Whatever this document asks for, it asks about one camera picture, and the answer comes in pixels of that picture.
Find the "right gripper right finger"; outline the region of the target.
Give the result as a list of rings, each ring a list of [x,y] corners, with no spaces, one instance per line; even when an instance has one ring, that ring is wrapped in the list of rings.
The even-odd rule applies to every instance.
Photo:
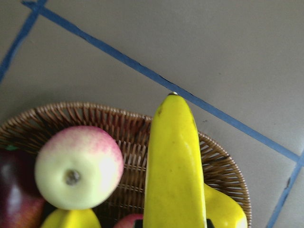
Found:
[[[206,222],[207,222],[207,228],[214,228],[214,225],[210,219],[207,219]]]

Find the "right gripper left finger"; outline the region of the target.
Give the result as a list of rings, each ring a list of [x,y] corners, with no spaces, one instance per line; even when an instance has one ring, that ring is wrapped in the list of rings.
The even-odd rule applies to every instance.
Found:
[[[143,228],[143,220],[142,219],[135,220],[133,228]]]

